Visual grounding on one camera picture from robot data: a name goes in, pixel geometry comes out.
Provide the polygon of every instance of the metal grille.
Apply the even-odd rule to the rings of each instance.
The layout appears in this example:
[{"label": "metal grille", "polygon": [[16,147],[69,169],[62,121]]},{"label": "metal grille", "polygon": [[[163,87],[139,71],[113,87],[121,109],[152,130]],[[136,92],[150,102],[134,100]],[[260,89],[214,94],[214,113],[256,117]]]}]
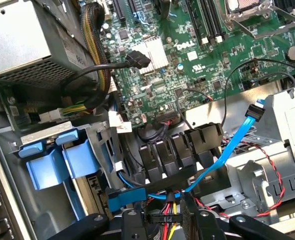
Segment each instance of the metal grille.
[{"label": "metal grille", "polygon": [[1,76],[0,79],[12,84],[20,83],[43,89],[53,89],[70,74],[72,74],[70,70],[48,60],[12,71]]}]

